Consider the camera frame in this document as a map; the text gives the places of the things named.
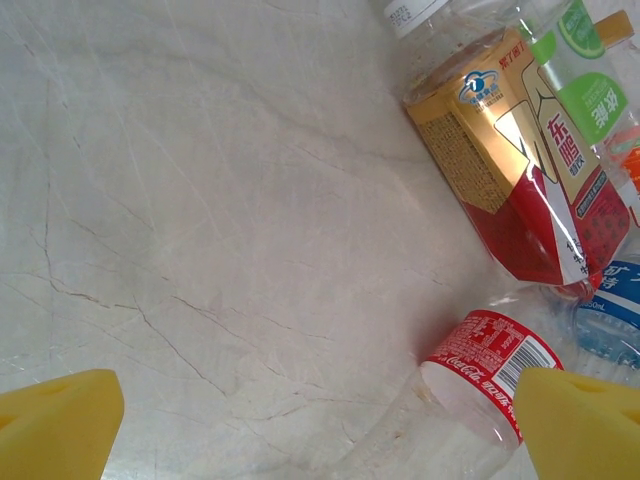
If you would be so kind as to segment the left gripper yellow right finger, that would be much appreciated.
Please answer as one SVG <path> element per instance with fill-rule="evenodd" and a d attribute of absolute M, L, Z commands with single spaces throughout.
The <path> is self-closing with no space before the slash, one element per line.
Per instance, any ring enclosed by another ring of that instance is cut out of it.
<path fill-rule="evenodd" d="M 517 424 L 540 479 L 637 479 L 639 390 L 558 369 L 527 368 Z"/>

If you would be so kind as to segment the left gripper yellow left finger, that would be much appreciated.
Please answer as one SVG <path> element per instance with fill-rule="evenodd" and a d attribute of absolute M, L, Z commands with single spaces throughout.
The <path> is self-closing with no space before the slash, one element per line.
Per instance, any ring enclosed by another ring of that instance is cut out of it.
<path fill-rule="evenodd" d="M 1 394 L 3 479 L 99 479 L 124 416 L 116 373 L 92 369 Z"/>

